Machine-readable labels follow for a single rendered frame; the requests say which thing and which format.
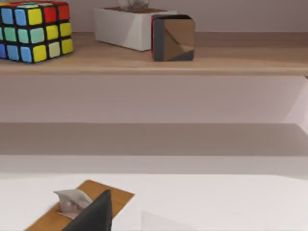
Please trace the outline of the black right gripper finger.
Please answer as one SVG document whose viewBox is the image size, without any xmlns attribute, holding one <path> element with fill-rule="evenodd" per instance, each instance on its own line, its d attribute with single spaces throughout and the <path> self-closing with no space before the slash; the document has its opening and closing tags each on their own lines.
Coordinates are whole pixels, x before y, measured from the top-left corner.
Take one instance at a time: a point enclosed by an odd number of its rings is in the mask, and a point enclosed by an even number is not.
<svg viewBox="0 0 308 231">
<path fill-rule="evenodd" d="M 111 191 L 105 190 L 62 231 L 111 231 Z"/>
</svg>

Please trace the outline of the white tissue box wooden lid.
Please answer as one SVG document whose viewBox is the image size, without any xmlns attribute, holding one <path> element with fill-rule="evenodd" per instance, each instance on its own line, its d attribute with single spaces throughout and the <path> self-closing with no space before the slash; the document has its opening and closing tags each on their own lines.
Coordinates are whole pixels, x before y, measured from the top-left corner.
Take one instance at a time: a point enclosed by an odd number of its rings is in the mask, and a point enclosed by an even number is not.
<svg viewBox="0 0 308 231">
<path fill-rule="evenodd" d="M 136 50 L 151 49 L 151 18 L 154 14 L 177 14 L 175 10 L 150 8 L 150 0 L 117 0 L 116 7 L 94 8 L 97 41 Z"/>
<path fill-rule="evenodd" d="M 55 191 L 58 203 L 26 231 L 62 231 L 105 190 L 111 191 L 111 231 L 194 231 L 183 223 L 142 211 L 136 194 L 92 180 L 84 181 L 76 189 Z"/>
</svg>

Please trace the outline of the wooden shelf board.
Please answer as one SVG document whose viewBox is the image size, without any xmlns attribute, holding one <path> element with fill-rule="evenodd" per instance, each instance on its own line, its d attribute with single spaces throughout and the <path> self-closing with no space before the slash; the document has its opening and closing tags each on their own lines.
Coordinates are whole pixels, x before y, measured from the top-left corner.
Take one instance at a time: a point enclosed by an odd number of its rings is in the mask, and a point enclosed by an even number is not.
<svg viewBox="0 0 308 231">
<path fill-rule="evenodd" d="M 308 32 L 199 32 L 188 62 L 155 62 L 90 32 L 73 42 L 72 54 L 39 64 L 0 60 L 0 75 L 308 76 Z"/>
</svg>

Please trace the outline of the brown and grey cube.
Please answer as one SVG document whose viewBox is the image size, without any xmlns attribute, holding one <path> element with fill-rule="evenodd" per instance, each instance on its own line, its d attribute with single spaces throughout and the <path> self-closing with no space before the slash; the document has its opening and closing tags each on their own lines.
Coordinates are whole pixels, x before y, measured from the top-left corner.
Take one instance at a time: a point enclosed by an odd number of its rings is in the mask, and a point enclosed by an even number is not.
<svg viewBox="0 0 308 231">
<path fill-rule="evenodd" d="M 156 62 L 193 61 L 195 21 L 186 14 L 154 14 L 151 53 Z"/>
</svg>

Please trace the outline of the multicoloured puzzle cube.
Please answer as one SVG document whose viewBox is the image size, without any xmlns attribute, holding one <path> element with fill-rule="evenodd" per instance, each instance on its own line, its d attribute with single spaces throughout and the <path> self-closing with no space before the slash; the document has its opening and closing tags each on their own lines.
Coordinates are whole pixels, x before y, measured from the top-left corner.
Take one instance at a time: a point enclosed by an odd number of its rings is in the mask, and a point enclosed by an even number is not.
<svg viewBox="0 0 308 231">
<path fill-rule="evenodd" d="M 0 2 L 0 59 L 39 63 L 73 52 L 65 1 Z"/>
</svg>

